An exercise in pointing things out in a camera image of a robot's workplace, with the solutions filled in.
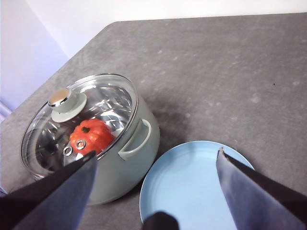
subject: lid rim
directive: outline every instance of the lid rim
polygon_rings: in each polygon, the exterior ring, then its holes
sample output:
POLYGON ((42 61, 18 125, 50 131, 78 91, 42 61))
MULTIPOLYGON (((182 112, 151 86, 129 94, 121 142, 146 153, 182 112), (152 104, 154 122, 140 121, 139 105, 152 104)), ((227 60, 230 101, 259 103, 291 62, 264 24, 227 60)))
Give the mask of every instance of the lid rim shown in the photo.
MULTIPOLYGON (((95 74, 95 75, 90 75, 90 76, 87 76, 87 77, 84 77, 84 78, 81 78, 77 81, 75 81, 74 83, 68 85, 66 88, 68 89, 73 89, 74 87, 82 84, 82 83, 85 83, 87 81, 89 81, 91 78, 93 77, 97 77, 97 76, 109 76, 109 75, 115 75, 115 76, 119 76, 119 77, 122 77, 124 78, 126 81, 129 82, 129 84, 131 85, 131 87, 133 88, 133 91, 135 93, 135 96, 136 96, 136 103, 135 103, 135 108, 134 110, 131 112, 131 116, 126 124, 126 126, 124 127, 124 129, 121 131, 121 133, 117 136, 117 138, 106 148, 104 149, 102 152, 100 152, 99 154, 97 154, 97 160, 101 160, 108 152, 109 150, 119 141, 119 139, 126 133, 127 129, 129 129, 131 127, 131 124, 132 124, 132 121, 134 120, 135 118, 135 115, 137 113, 137 110, 138 110, 138 105, 139 105, 139 96, 138 96, 138 93, 136 91, 136 88, 134 86, 134 84, 125 76, 123 75, 120 75, 120 74, 117 74, 117 73, 101 73, 101 74, 95 74)), ((39 178, 44 178, 46 175, 42 175, 40 173, 37 173, 35 172, 34 170, 32 170, 32 168, 30 168, 28 166, 28 164, 26 163, 26 159, 24 159, 24 154, 23 154, 23 145, 24 145, 24 137, 27 133, 27 130, 28 128, 30 127, 32 121, 35 119, 36 115, 38 114, 39 111, 41 111, 46 105, 48 104, 48 101, 46 103, 44 103, 41 108, 37 111, 37 113, 33 116, 33 118, 31 119, 29 125, 27 126, 24 134, 23 134, 23 138, 22 138, 22 142, 21 142, 21 145, 20 145, 20 156, 21 156, 21 160, 22 160, 22 164, 24 165, 24 167, 34 176, 36 177, 39 177, 39 178)))

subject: glass lid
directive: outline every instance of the glass lid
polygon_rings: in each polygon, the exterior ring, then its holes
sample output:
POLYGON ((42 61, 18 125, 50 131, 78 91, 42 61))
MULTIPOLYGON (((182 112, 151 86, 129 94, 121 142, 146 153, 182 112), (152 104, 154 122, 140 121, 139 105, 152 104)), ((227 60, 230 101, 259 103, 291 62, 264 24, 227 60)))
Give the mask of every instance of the glass lid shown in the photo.
POLYGON ((79 159, 91 146, 101 159, 128 128, 137 103, 133 84, 118 74, 89 76, 58 90, 24 134, 25 167, 36 179, 43 178, 79 159))

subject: white wall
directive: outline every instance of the white wall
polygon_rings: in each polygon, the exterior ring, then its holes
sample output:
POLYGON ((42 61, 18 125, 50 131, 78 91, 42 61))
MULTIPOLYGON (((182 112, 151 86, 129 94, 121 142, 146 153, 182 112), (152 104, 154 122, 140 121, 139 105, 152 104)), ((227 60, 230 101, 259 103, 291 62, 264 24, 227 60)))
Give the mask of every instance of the white wall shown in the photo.
POLYGON ((1 0, 2 115, 5 106, 15 109, 67 59, 26 2, 1 0))
POLYGON ((307 12, 307 0, 26 0, 68 57, 115 21, 307 12))
POLYGON ((115 21, 307 12, 307 0, 1 0, 1 102, 16 108, 115 21))

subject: pumpkin stem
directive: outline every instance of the pumpkin stem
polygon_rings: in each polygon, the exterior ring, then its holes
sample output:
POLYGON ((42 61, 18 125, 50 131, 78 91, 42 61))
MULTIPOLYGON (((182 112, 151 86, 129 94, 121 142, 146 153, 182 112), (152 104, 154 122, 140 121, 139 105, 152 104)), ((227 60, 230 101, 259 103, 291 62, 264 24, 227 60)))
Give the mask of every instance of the pumpkin stem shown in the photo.
POLYGON ((90 128, 88 127, 82 127, 81 130, 83 131, 83 133, 88 133, 90 131, 90 128))

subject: pot handle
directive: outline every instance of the pot handle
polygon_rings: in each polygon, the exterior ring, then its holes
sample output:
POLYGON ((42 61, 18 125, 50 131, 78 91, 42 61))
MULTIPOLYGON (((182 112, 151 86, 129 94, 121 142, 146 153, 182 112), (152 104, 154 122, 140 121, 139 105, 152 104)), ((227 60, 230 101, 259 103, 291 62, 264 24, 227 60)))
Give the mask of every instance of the pot handle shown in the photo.
POLYGON ((150 135, 151 135, 151 133, 152 133, 152 126, 151 126, 151 124, 150 124, 147 120, 142 119, 140 122, 142 122, 142 124, 143 124, 144 126, 148 127, 147 136, 146 136, 146 138, 144 139, 144 141, 143 141, 138 147, 136 147, 135 149, 130 150, 130 151, 125 151, 124 149, 126 149, 126 148, 129 146, 129 144, 130 144, 130 143, 135 139, 135 137, 138 135, 138 130, 134 131, 134 133, 133 133, 131 139, 124 145, 124 147, 123 147, 120 151, 118 151, 119 156, 120 156, 122 159, 124 159, 125 161, 126 161, 128 158, 134 156, 141 148, 143 148, 143 146, 147 143, 147 141, 148 141, 148 139, 149 139, 149 137, 150 137, 150 135))

